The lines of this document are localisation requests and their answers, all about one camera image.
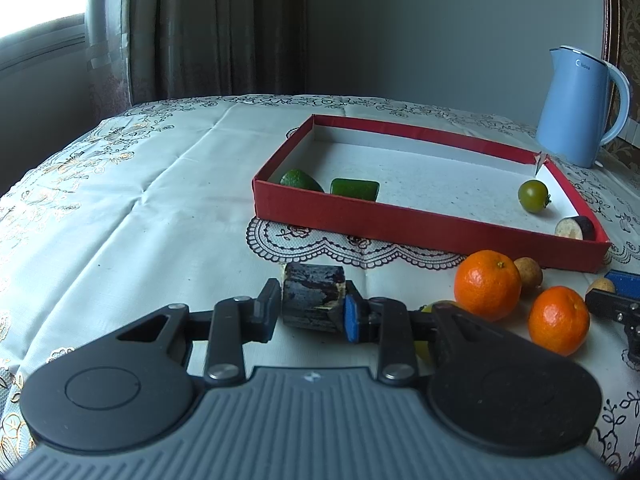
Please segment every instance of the yellow fruit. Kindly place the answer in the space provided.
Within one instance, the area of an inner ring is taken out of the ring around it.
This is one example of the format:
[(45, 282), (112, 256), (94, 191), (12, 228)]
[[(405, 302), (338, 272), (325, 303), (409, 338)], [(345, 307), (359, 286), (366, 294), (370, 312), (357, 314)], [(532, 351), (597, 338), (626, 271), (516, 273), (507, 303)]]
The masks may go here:
[(522, 291), (531, 292), (542, 284), (542, 269), (532, 258), (518, 258), (513, 262), (518, 267), (522, 279)]
[(594, 280), (594, 282), (589, 285), (589, 288), (587, 289), (585, 295), (587, 295), (592, 288), (604, 290), (606, 292), (610, 292), (611, 294), (616, 293), (616, 286), (611, 280), (608, 280), (607, 278), (597, 278), (596, 280)]
[[(456, 307), (460, 307), (455, 301), (443, 300), (443, 301), (435, 301), (434, 303), (424, 305), (420, 308), (420, 312), (431, 312), (431, 309), (435, 303), (450, 303), (455, 305)], [(422, 359), (424, 362), (431, 362), (431, 356), (429, 355), (429, 344), (426, 341), (415, 341), (414, 342), (415, 354)]]

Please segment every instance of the red box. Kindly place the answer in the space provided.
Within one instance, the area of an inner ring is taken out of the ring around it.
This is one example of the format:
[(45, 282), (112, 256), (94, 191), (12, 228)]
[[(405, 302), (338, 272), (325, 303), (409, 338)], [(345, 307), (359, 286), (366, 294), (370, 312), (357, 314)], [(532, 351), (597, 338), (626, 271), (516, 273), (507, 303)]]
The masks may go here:
[[(543, 267), (597, 272), (610, 247), (604, 229), (553, 162), (536, 173), (537, 161), (534, 152), (476, 137), (311, 116), (254, 177), (255, 213), (361, 238), (459, 254), (492, 249), (512, 259), (529, 256)], [(278, 184), (291, 168), (311, 174), (327, 191), (332, 178), (377, 180), (378, 201)], [(518, 187), (531, 178), (543, 180), (552, 197), (541, 215), (525, 213), (517, 199)], [(595, 241), (553, 234), (559, 219), (575, 214), (591, 219)]]

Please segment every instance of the window frame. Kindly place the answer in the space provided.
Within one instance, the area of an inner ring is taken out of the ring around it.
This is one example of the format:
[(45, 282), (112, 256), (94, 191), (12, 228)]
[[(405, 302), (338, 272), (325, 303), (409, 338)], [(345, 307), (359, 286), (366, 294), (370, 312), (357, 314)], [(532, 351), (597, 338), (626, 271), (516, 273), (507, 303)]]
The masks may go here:
[(0, 75), (18, 64), (84, 43), (84, 13), (40, 23), (0, 38)]

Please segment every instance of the floral tablecloth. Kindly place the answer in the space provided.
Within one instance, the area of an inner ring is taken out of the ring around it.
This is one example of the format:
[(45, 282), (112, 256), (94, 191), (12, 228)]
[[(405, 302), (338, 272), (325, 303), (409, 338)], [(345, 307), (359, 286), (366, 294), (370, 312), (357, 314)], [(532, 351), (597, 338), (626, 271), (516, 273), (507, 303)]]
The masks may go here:
[[(207, 310), (257, 294), (292, 261), (340, 263), (364, 296), (410, 309), (452, 298), (462, 256), (254, 218), (251, 179), (309, 115), (416, 124), (536, 150), (531, 128), (497, 116), (376, 98), (211, 97), (137, 106), (30, 171), (0, 200), (0, 468), (33, 448), (20, 391), (36, 368), (167, 303)], [(640, 177), (606, 152), (590, 170), (558, 164), (596, 212), (607, 268), (640, 272)], [(583, 294), (593, 276), (547, 269)], [(504, 323), (527, 336), (523, 302)], [(604, 393), (589, 447), (615, 471), (640, 454), (640, 368), (612, 322), (592, 320), (575, 355)], [(376, 363), (370, 346), (279, 325), (254, 365)], [(201, 373), (202, 346), (189, 371)]]

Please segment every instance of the kettle spout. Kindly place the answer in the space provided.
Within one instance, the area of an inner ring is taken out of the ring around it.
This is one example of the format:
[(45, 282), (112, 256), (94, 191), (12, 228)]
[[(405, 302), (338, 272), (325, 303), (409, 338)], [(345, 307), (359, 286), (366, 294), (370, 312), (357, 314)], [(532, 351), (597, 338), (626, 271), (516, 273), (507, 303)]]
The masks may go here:
[(558, 67), (558, 59), (560, 57), (560, 49), (559, 48), (552, 48), (549, 50), (549, 52), (551, 52), (551, 61), (554, 64), (554, 72), (556, 71), (556, 68)]

